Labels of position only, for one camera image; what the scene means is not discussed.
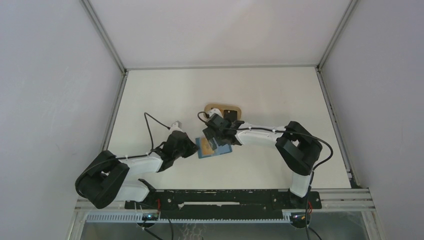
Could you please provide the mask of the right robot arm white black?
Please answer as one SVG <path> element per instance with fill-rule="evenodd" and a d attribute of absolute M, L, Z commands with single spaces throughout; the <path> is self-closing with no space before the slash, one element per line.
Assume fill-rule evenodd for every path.
<path fill-rule="evenodd" d="M 206 125 L 203 134 L 212 149 L 217 146 L 270 147 L 281 155 L 292 171 L 289 203 L 302 208 L 309 201 L 310 185 L 316 168 L 334 155 L 332 146 L 311 135 L 300 123 L 290 121 L 282 127 L 253 125 L 242 120 L 233 122 L 218 113 L 202 112 L 200 120 Z"/>

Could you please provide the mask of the gold credit card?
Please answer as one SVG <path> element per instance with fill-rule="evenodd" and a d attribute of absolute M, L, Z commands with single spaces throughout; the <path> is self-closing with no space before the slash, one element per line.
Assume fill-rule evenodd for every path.
<path fill-rule="evenodd" d="M 200 153 L 202 156 L 210 156 L 215 153 L 215 151 L 212 149 L 209 141 L 206 138 L 201 138 L 199 140 L 200 142 Z"/>

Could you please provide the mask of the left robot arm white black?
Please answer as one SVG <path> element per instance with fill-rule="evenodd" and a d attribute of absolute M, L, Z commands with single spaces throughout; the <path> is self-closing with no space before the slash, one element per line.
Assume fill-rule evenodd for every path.
<path fill-rule="evenodd" d="M 97 209 L 104 209 L 115 201 L 135 201 L 149 209 L 155 205 L 157 196 L 135 177 L 163 172 L 172 167 L 175 160 L 188 158 L 198 149 L 185 132 L 173 130 L 166 141 L 145 155 L 117 157 L 104 150 L 78 176 L 75 190 Z"/>

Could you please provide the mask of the blue leather card holder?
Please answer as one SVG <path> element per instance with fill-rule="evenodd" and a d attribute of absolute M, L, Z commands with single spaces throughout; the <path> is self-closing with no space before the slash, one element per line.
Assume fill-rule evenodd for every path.
<path fill-rule="evenodd" d="M 212 147 L 212 149 L 214 150 L 214 154 L 202 156 L 201 155 L 201 150 L 200 150 L 200 139 L 201 138 L 206 138 L 206 137 L 202 136 L 202 137 L 198 137 L 198 138 L 195 139 L 195 143 L 198 146 L 197 156 L 198 156 L 199 159 L 204 159 L 204 158 L 209 158 L 209 157 L 215 157 L 215 156 L 225 155 L 225 154 L 229 154 L 229 153 L 231 153 L 233 151 L 232 150 L 232 147 L 230 145 L 226 144 L 226 145 L 223 145 L 223 146 L 219 146 L 219 145 L 216 145 L 216 141 L 213 140 L 212 143 L 214 144 L 214 146 L 216 148 L 213 149 L 212 144 L 210 142 L 209 142 L 209 144 Z"/>

